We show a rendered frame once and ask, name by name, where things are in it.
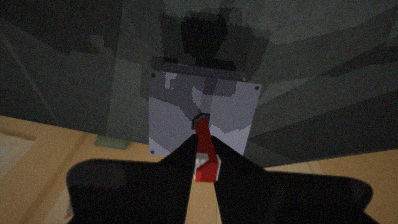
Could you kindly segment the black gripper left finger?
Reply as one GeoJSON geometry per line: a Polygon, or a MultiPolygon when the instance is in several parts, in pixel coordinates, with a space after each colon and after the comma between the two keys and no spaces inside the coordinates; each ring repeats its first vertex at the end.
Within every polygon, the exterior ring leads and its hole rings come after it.
{"type": "Polygon", "coordinates": [[[185,224],[198,135],[159,162],[93,158],[72,166],[66,183],[75,214],[83,208],[164,211],[185,224]]]}

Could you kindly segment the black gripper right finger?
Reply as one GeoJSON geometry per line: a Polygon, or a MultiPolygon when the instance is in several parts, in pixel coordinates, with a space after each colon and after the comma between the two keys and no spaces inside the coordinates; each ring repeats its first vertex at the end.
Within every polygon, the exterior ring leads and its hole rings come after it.
{"type": "Polygon", "coordinates": [[[373,188],[353,177],[267,171],[211,137],[221,159],[214,188],[222,224],[274,224],[286,202],[365,211],[373,197],[373,188]]]}

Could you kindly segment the grey sloped panel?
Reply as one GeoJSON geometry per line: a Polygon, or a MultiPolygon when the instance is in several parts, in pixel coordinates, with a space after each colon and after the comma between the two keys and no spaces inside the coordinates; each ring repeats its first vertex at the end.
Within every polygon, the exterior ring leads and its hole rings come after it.
{"type": "Polygon", "coordinates": [[[149,70],[149,155],[168,156],[206,118],[210,134],[243,156],[262,84],[243,72],[164,62],[149,70]]]}

